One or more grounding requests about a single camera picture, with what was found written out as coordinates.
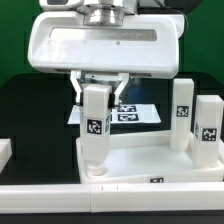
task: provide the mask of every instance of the white platform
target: white platform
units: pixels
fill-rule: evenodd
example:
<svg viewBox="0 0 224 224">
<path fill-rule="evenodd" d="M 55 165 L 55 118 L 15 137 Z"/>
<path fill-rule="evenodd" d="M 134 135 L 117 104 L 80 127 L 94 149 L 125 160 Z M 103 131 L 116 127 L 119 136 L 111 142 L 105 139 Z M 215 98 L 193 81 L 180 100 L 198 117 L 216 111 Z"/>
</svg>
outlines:
<svg viewBox="0 0 224 224">
<path fill-rule="evenodd" d="M 110 152 L 105 161 L 106 177 L 89 178 L 82 159 L 80 139 L 77 140 L 77 157 L 81 183 L 152 183 L 221 182 L 224 165 L 193 169 L 191 144 L 186 152 L 169 148 L 170 131 L 112 135 Z"/>
</svg>

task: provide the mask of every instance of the white block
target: white block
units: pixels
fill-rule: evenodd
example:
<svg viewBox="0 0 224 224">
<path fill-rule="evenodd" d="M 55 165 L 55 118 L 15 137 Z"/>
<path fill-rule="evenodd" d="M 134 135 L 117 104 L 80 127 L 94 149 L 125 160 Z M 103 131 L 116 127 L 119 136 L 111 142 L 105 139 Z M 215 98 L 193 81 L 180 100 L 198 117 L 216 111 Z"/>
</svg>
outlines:
<svg viewBox="0 0 224 224">
<path fill-rule="evenodd" d="M 12 155 L 9 139 L 0 139 L 0 173 Z"/>
<path fill-rule="evenodd" d="M 219 96 L 198 96 L 192 148 L 195 168 L 216 167 L 223 117 Z"/>
<path fill-rule="evenodd" d="M 194 82 L 174 79 L 170 148 L 186 151 L 190 139 Z"/>
<path fill-rule="evenodd" d="M 103 163 L 109 152 L 110 109 L 109 94 L 112 88 L 104 85 L 89 85 L 84 90 L 84 160 Z"/>
</svg>

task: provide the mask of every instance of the black table surface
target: black table surface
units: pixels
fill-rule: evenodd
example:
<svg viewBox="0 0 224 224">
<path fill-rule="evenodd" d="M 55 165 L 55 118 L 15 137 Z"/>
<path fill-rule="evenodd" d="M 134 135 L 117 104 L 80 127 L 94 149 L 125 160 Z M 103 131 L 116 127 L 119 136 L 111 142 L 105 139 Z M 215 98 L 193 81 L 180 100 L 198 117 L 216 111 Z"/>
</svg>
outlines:
<svg viewBox="0 0 224 224">
<path fill-rule="evenodd" d="M 219 95 L 224 99 L 223 85 L 208 74 L 179 73 L 176 78 L 191 78 L 195 83 L 193 113 L 196 95 Z M 162 122 L 112 125 L 111 134 L 170 129 L 172 83 L 132 79 L 123 103 L 155 104 Z M 75 91 L 68 75 L 20 74 L 0 88 L 0 138 L 10 138 L 13 151 L 0 174 L 0 185 L 80 183 L 75 145 L 79 126 L 67 124 L 74 104 Z M 214 221 L 223 222 L 224 211 L 0 215 L 0 224 Z"/>
</svg>

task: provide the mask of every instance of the white pillar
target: white pillar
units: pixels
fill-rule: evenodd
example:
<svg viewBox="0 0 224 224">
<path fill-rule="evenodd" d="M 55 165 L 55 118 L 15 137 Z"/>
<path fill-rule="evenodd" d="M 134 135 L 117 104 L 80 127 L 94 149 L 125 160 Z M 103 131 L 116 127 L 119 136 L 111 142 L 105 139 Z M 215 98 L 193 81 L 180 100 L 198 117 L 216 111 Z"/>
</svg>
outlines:
<svg viewBox="0 0 224 224">
<path fill-rule="evenodd" d="M 109 152 L 110 114 L 108 108 L 110 86 L 91 84 L 84 90 L 83 159 L 87 161 L 87 175 L 105 175 L 104 161 Z"/>
<path fill-rule="evenodd" d="M 219 96 L 198 96 L 196 104 L 193 167 L 217 166 L 223 117 L 223 100 Z"/>
<path fill-rule="evenodd" d="M 186 151 L 189 145 L 194 82 L 174 79 L 170 148 Z"/>
</svg>

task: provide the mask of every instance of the green wall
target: green wall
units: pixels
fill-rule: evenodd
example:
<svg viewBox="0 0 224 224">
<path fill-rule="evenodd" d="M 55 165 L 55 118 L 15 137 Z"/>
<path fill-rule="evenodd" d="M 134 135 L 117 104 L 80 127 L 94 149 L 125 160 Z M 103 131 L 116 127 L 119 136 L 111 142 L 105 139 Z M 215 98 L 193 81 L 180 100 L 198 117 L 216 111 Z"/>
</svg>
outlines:
<svg viewBox="0 0 224 224">
<path fill-rule="evenodd" d="M 0 85 L 20 73 L 35 72 L 27 61 L 31 27 L 39 0 L 0 1 Z M 180 42 L 180 71 L 201 71 L 224 84 L 224 0 L 204 0 L 189 16 Z"/>
</svg>

